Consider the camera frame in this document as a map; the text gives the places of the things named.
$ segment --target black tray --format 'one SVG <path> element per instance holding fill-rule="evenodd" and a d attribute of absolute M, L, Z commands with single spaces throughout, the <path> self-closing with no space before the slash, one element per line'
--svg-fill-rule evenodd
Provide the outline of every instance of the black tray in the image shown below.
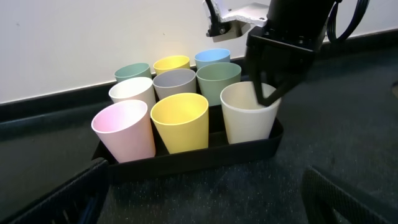
<path fill-rule="evenodd" d="M 268 159 L 274 156 L 284 132 L 281 123 L 275 119 L 269 139 L 228 144 L 221 106 L 209 108 L 210 134 L 207 149 L 169 154 L 153 123 L 152 130 L 156 146 L 156 156 L 153 158 L 119 164 L 105 145 L 99 142 L 92 159 L 102 157 L 109 162 L 109 177 L 112 184 Z"/>

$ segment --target black countertop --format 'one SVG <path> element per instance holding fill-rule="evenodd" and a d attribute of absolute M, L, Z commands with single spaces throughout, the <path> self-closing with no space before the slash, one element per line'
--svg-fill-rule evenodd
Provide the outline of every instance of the black countertop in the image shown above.
<path fill-rule="evenodd" d="M 282 100 L 274 158 L 112 186 L 98 223 L 307 223 L 309 165 L 398 207 L 396 62 L 397 48 L 317 61 Z M 0 124 L 0 220 L 91 159 L 108 104 Z"/>

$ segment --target white wall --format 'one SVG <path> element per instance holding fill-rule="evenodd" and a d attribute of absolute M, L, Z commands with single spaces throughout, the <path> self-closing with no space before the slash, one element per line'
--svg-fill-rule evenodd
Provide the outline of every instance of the white wall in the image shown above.
<path fill-rule="evenodd" d="M 343 1 L 338 30 L 355 4 Z M 355 34 L 398 27 L 397 8 L 396 0 L 371 0 Z M 111 82 L 125 65 L 168 55 L 187 55 L 192 65 L 215 47 L 243 56 L 246 37 L 213 43 L 204 15 L 201 0 L 0 0 L 0 103 Z"/>

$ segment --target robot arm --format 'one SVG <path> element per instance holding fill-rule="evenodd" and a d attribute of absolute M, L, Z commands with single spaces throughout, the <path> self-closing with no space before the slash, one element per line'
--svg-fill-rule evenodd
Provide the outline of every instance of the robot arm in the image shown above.
<path fill-rule="evenodd" d="M 252 3 L 239 9 L 223 7 L 222 0 L 205 0 L 210 15 L 206 36 L 215 42 L 242 36 L 256 25 L 246 42 L 245 62 L 257 101 L 270 106 L 305 78 L 325 34 L 331 43 L 342 42 L 361 22 L 369 0 L 358 0 L 353 20 L 336 37 L 336 16 L 341 0 L 271 0 L 269 6 Z M 276 87 L 268 97 L 262 93 L 261 74 Z"/>

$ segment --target cup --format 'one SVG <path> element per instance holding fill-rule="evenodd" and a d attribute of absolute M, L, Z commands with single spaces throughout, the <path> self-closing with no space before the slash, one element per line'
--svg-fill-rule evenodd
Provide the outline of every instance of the cup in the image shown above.
<path fill-rule="evenodd" d="M 148 106 L 143 101 L 108 106 L 94 117 L 91 128 L 120 163 L 155 156 Z"/>
<path fill-rule="evenodd" d="M 230 84 L 241 81 L 241 67 L 234 63 L 220 62 L 202 67 L 197 71 L 201 93 L 210 106 L 220 105 L 220 93 Z"/>
<path fill-rule="evenodd" d="M 178 93 L 196 93 L 197 79 L 195 72 L 179 68 L 157 75 L 154 87 L 160 100 Z"/>
<path fill-rule="evenodd" d="M 156 75 L 160 75 L 164 72 L 178 68 L 187 68 L 187 69 L 190 68 L 189 58 L 187 56 L 183 55 L 169 56 L 158 60 L 154 64 Z"/>
<path fill-rule="evenodd" d="M 120 68 L 114 73 L 114 77 L 118 82 L 121 82 L 136 77 L 152 78 L 152 75 L 150 74 L 150 68 L 147 63 L 135 63 Z"/>
<path fill-rule="evenodd" d="M 141 100 L 148 105 L 149 111 L 156 103 L 153 81 L 147 77 L 124 80 L 110 89 L 109 96 L 113 103 L 124 100 Z"/>
<path fill-rule="evenodd" d="M 227 49 L 205 50 L 195 55 L 197 69 L 218 62 L 230 62 L 231 52 Z"/>
<path fill-rule="evenodd" d="M 264 97 L 268 97 L 273 91 L 274 87 L 262 84 Z M 220 98 L 230 144 L 269 137 L 280 98 L 268 107 L 259 105 L 252 82 L 232 84 L 221 92 Z"/>
<path fill-rule="evenodd" d="M 209 104 L 196 93 L 160 100 L 150 112 L 169 153 L 204 149 L 209 143 Z"/>

